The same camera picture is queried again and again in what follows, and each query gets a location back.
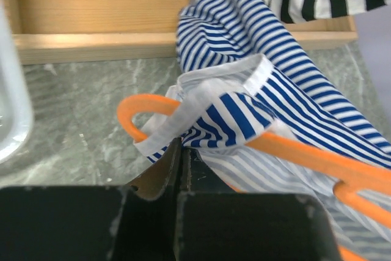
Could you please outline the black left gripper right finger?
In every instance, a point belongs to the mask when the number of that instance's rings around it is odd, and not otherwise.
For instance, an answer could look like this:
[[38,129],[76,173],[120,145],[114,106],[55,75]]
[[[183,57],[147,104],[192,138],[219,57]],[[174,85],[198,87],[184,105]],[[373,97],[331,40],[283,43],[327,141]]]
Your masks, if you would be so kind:
[[325,208],[307,194],[237,193],[193,149],[182,153],[178,260],[340,260]]

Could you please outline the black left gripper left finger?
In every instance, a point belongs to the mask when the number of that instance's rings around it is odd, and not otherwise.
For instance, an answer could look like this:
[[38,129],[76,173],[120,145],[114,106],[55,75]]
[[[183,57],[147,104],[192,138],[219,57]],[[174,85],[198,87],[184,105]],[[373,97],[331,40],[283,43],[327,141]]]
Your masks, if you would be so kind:
[[2,260],[173,260],[181,143],[127,185],[1,189]]

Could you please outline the blue white striped tank top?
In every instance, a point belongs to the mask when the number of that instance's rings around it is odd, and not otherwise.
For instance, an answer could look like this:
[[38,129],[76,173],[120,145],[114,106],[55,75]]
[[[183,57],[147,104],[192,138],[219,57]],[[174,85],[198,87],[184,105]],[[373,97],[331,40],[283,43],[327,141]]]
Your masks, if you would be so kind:
[[191,0],[179,17],[182,70],[136,144],[151,162],[173,138],[248,192],[305,193],[328,210],[338,242],[368,260],[390,259],[390,230],[333,194],[335,179],[246,146],[266,131],[390,168],[390,144],[318,70],[262,0]]

